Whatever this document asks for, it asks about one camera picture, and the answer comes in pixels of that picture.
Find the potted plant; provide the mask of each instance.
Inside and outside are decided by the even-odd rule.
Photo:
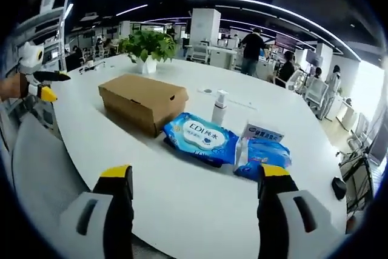
[[[118,50],[128,54],[137,64],[139,73],[148,74],[156,71],[156,65],[162,59],[165,62],[174,57],[175,42],[163,33],[138,30],[129,38],[120,40]]]

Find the computer mouse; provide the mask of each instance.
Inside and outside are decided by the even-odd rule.
[[[332,188],[334,190],[335,197],[337,197],[337,200],[342,200],[345,197],[346,183],[338,177],[333,178]]]

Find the brown shoebox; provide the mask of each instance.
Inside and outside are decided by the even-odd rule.
[[[99,87],[106,109],[126,117],[151,136],[184,111],[186,88],[126,74]]]

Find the spray bottle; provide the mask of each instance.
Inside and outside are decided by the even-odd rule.
[[[228,93],[224,90],[219,90],[217,91],[217,94],[217,100],[214,103],[212,123],[221,126],[226,113],[226,95],[228,95]]]

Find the blue package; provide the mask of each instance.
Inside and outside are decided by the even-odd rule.
[[[268,164],[286,168],[291,165],[290,151],[280,143],[262,139],[248,140],[245,153],[236,164],[235,175],[257,181],[259,165]]]
[[[183,112],[163,132],[167,144],[211,166],[235,163],[238,136],[223,127]]]

